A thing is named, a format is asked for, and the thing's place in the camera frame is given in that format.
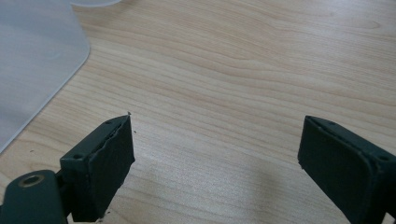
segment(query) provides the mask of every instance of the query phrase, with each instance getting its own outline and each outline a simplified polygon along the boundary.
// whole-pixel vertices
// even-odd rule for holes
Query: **light wood surface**
[[[347,223],[297,162],[305,115],[396,154],[394,0],[74,10],[91,55],[0,155],[0,200],[127,111],[136,162],[102,223]]]

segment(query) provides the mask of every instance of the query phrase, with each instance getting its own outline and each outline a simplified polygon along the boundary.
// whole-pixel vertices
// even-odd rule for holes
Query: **wood grain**
[[[347,223],[297,162],[305,115],[396,154],[393,0],[74,10],[91,55],[0,155],[0,199],[127,111],[136,163],[102,223]]]

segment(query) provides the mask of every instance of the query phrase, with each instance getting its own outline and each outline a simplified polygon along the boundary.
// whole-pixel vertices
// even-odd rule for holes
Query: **white plastic sheet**
[[[0,152],[89,51],[69,1],[0,0]]]

